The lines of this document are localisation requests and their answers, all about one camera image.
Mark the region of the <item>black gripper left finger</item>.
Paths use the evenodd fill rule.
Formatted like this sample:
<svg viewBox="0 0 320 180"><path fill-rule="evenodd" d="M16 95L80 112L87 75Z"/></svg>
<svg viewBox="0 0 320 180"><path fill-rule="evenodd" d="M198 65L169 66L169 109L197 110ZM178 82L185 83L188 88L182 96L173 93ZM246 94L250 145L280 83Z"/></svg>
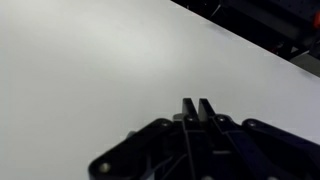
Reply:
<svg viewBox="0 0 320 180"><path fill-rule="evenodd" d="M197 121L192 100L184 98L173 121L156 119L94 159L89 180L147 180L152 175L162 180L187 156L183 123Z"/></svg>

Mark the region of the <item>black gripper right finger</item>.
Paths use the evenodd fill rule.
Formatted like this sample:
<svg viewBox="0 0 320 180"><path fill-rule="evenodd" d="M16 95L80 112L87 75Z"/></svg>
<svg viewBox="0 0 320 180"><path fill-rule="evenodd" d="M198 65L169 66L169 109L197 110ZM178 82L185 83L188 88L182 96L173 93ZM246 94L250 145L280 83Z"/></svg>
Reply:
<svg viewBox="0 0 320 180"><path fill-rule="evenodd" d="M239 180L320 180L320 146L249 118L238 124L199 101L198 115L211 136L212 155Z"/></svg>

